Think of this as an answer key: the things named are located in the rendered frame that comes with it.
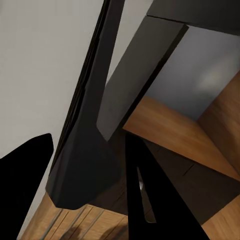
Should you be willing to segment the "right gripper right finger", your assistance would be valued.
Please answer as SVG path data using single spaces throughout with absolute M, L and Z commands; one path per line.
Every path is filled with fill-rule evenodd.
M 129 240 L 210 240 L 144 141 L 125 134 Z M 141 174 L 156 223 L 145 220 Z

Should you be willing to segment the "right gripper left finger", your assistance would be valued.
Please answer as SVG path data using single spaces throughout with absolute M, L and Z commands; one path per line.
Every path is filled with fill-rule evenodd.
M 17 240 L 53 152 L 47 133 L 0 159 L 0 240 Z

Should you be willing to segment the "keyboard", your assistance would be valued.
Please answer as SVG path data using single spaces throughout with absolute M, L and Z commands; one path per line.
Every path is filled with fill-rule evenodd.
M 56 208 L 78 210 L 121 181 L 123 165 L 96 124 L 124 4 L 103 1 L 45 186 Z

